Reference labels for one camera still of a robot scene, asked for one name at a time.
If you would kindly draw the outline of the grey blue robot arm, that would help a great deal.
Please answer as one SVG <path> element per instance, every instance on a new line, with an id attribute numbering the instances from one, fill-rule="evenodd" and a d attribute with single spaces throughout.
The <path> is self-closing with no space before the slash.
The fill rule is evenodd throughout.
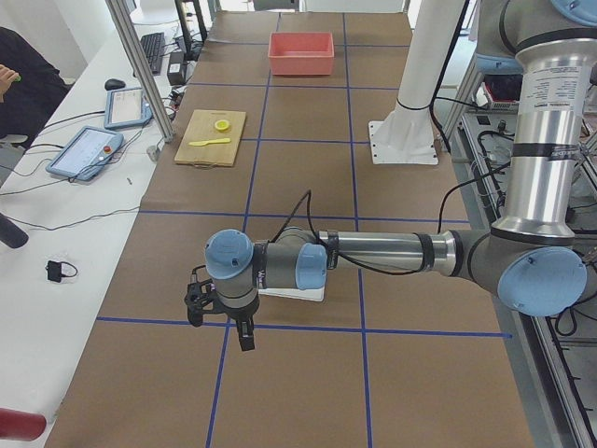
<path id="1" fill-rule="evenodd" d="M 488 232 L 368 233 L 285 227 L 254 243 L 223 230 L 206 243 L 209 279 L 187 288 L 187 317 L 224 314 L 242 350 L 254 342 L 258 293 L 318 289 L 343 262 L 377 273 L 436 271 L 469 280 L 507 307 L 555 315 L 587 288 L 585 263 L 572 248 L 565 214 L 590 72 L 596 63 L 592 1 L 486 1 L 480 9 L 481 55 L 512 57 L 522 69 L 517 128 L 505 209 Z"/>

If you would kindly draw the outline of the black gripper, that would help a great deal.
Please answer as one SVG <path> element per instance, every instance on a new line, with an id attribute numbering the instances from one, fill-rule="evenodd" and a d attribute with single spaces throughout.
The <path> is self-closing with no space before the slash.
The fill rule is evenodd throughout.
<path id="1" fill-rule="evenodd" d="M 258 308 L 258 305 L 246 305 L 242 308 L 227 310 L 228 316 L 235 321 L 239 345 L 243 352 L 255 349 L 254 315 Z"/>

